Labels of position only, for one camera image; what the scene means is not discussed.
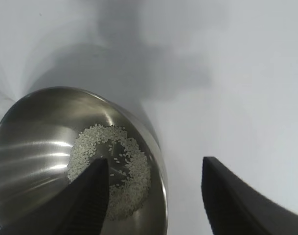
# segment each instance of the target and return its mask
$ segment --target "rice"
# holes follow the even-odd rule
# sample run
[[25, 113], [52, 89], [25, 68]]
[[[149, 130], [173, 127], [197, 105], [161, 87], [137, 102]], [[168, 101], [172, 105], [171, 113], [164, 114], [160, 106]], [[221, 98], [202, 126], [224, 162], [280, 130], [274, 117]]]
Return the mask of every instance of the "rice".
[[147, 198], [151, 185], [151, 173], [147, 156], [141, 152], [134, 138], [129, 138], [125, 128], [102, 125], [91, 126], [79, 134], [71, 150], [68, 164], [68, 178], [74, 181], [90, 164], [90, 158], [97, 153], [98, 144], [106, 143], [109, 151], [115, 143], [124, 148], [125, 172], [124, 179], [118, 184], [110, 184], [110, 198], [106, 218], [109, 220], [123, 219], [141, 208]]

